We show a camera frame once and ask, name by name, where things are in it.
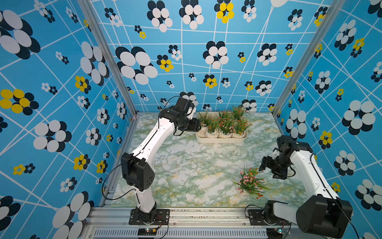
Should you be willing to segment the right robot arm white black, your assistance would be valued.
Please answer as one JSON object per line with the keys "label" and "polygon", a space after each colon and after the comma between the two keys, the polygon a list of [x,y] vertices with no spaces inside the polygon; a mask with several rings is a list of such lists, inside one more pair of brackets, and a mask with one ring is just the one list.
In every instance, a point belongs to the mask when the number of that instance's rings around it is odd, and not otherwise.
{"label": "right robot arm white black", "polygon": [[278,137],[274,155],[264,156],[259,169],[269,168],[274,179],[286,180],[292,166],[303,182],[307,200],[299,207],[269,200],[264,209],[265,221],[288,221],[304,233],[342,238],[351,223],[353,208],[326,181],[308,143],[294,141],[287,135]]}

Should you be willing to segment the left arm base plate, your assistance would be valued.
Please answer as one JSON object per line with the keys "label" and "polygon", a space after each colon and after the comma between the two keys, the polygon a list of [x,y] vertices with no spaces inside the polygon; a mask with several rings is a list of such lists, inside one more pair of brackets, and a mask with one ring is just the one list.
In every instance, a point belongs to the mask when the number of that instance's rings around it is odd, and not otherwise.
{"label": "left arm base plate", "polygon": [[130,225],[168,225],[170,219],[169,209],[154,209],[150,213],[144,213],[138,208],[132,209],[130,211]]}

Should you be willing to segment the pink potted gypsophila front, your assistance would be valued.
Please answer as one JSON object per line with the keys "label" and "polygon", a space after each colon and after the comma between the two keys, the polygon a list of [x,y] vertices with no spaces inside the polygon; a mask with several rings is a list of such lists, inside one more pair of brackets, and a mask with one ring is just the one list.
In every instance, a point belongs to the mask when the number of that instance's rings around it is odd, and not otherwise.
{"label": "pink potted gypsophila front", "polygon": [[207,131],[208,131],[208,126],[209,126],[209,121],[210,121],[210,116],[208,112],[201,113],[199,112],[198,114],[199,120],[201,122],[201,130],[199,131],[199,134],[202,137],[206,137]]}

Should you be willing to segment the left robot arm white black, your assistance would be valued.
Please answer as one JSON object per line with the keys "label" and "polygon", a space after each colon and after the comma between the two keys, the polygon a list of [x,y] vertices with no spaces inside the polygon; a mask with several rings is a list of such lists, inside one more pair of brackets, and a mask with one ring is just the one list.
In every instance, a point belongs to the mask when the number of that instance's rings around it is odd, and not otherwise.
{"label": "left robot arm white black", "polygon": [[131,153],[124,153],[120,159],[122,177],[136,195],[136,211],[139,219],[151,224],[158,218],[157,203],[151,185],[155,179],[154,156],[168,136],[179,136],[185,131],[201,130],[200,120],[194,117],[196,108],[191,100],[178,97],[174,106],[160,111],[153,129],[143,142]]}

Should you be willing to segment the red potted gypsophila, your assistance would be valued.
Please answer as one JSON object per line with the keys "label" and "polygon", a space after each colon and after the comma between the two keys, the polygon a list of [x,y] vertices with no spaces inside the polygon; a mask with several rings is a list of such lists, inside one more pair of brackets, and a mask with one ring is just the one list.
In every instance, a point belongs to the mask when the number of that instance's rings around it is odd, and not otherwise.
{"label": "red potted gypsophila", "polygon": [[207,137],[218,138],[218,132],[219,132],[219,120],[209,119]]}
{"label": "red potted gypsophila", "polygon": [[234,121],[230,118],[221,118],[218,120],[219,138],[231,138],[234,131]]}
{"label": "red potted gypsophila", "polygon": [[246,109],[243,106],[232,107],[232,118],[234,120],[241,120],[245,112]]}

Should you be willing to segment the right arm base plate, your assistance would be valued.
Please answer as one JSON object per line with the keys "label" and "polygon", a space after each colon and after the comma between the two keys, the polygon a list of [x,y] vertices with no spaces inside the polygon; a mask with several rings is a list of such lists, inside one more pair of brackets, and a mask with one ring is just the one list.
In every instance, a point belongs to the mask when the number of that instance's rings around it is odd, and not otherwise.
{"label": "right arm base plate", "polygon": [[246,210],[245,215],[249,219],[250,225],[252,226],[285,227],[291,225],[290,222],[284,220],[266,219],[264,216],[264,210],[261,209]]}

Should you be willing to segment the pink potted gypsophila large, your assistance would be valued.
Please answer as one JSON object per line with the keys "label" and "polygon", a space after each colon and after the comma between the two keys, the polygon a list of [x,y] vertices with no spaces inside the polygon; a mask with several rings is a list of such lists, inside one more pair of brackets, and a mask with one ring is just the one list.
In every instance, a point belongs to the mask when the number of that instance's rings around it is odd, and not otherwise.
{"label": "pink potted gypsophila large", "polygon": [[256,199],[262,198],[265,195],[270,196],[271,189],[267,187],[265,178],[260,177],[259,168],[248,167],[244,164],[240,171],[240,177],[236,181],[231,181],[236,190],[240,194],[248,194],[254,196]]}

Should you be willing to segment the orange potted gypsophila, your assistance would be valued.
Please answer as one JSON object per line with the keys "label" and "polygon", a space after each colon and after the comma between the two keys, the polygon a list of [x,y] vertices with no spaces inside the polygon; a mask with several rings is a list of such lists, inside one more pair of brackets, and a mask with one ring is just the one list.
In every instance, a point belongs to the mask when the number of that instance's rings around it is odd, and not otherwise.
{"label": "orange potted gypsophila", "polygon": [[251,125],[246,119],[235,120],[233,138],[245,138]]}

